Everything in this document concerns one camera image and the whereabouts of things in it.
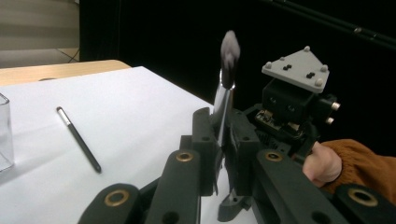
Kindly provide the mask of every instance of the pen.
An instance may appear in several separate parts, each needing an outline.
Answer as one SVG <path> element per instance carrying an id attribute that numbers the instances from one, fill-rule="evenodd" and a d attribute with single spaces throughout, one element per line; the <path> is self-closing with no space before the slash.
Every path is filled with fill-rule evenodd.
<path id="1" fill-rule="evenodd" d="M 87 147 L 84 140 L 82 140 L 81 136 L 79 135 L 72 121 L 70 121 L 69 117 L 67 117 L 67 115 L 64 113 L 64 110 L 60 106 L 58 106 L 56 110 L 58 111 L 59 115 L 61 115 L 61 118 L 64 120 L 64 123 L 69 128 L 70 132 L 73 134 L 75 139 L 77 140 L 79 146 L 81 147 L 84 154 L 87 156 L 88 160 L 90 161 L 95 171 L 99 174 L 102 173 L 102 168 L 100 167 L 99 162 L 92 155 L 90 149 Z"/>

